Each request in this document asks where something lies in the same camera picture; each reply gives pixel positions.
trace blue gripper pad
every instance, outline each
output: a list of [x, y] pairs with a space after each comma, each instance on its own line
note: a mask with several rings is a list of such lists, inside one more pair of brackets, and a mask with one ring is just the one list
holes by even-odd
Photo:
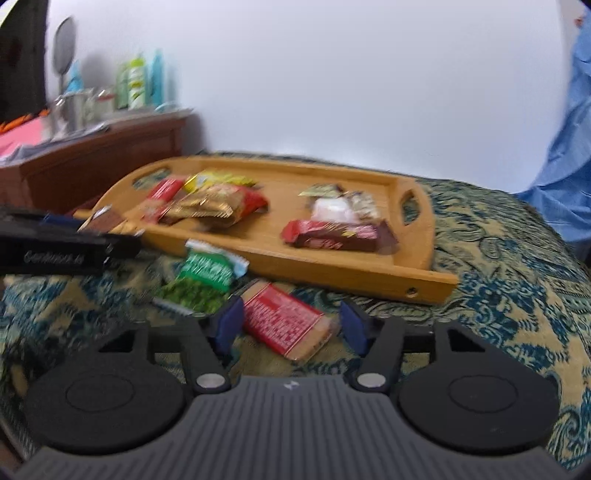
[[359, 356], [366, 355], [369, 350], [369, 339], [365, 334], [362, 315], [366, 313], [357, 305], [346, 300], [341, 301], [339, 316], [343, 337]]
[[213, 315], [212, 321], [217, 323], [216, 353], [220, 355], [230, 353], [234, 339], [244, 324], [244, 318], [244, 301], [234, 295]]

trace chocolate bar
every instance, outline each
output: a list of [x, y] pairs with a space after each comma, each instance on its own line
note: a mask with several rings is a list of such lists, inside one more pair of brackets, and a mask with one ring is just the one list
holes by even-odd
[[294, 247], [376, 252], [391, 255], [398, 244], [385, 220], [380, 223], [334, 223], [292, 220], [281, 232]]

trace patterned bedspread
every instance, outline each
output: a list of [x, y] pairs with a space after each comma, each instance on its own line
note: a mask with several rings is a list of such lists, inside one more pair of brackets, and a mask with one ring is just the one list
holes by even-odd
[[[560, 417], [547, 446], [574, 468], [591, 445], [591, 284], [565, 244], [525, 204], [503, 192], [455, 181], [421, 180], [437, 217], [433, 268], [459, 275], [442, 306], [354, 297], [374, 316], [392, 314], [430, 323], [458, 320], [546, 377], [561, 397]], [[4, 296], [4, 426], [25, 456], [37, 448], [22, 422], [27, 382], [113, 328], [121, 318], [167, 322], [142, 302], [142, 292], [170, 279], [178, 259], [127, 262], [101, 278], [10, 278]], [[299, 287], [296, 295], [335, 312], [343, 294]], [[358, 359], [334, 338], [304, 367], [293, 367], [249, 336], [235, 342], [232, 374], [339, 374]], [[408, 355], [403, 370], [426, 364]], [[175, 355], [159, 362], [178, 372]]]

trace red wrapper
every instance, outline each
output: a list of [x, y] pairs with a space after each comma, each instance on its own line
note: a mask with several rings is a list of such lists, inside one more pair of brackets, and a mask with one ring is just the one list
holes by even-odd
[[257, 281], [242, 298], [245, 330], [294, 362], [306, 362], [333, 334], [330, 318], [268, 282]]
[[186, 179], [167, 177], [161, 180], [148, 194], [147, 199], [163, 200], [170, 202], [178, 191], [183, 188]]
[[335, 223], [292, 220], [281, 232], [294, 247], [352, 250], [391, 255], [398, 241], [385, 220], [380, 223]]
[[146, 199], [137, 207], [131, 209], [126, 217], [130, 220], [141, 220], [148, 223], [158, 223], [168, 203], [180, 192], [186, 178], [170, 176], [161, 180], [148, 194]]

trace blue fabric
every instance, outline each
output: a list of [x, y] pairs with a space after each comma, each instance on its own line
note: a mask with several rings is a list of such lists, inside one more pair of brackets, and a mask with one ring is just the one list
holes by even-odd
[[517, 196], [534, 206], [562, 238], [591, 241], [591, 11], [573, 49], [566, 118], [533, 186]]

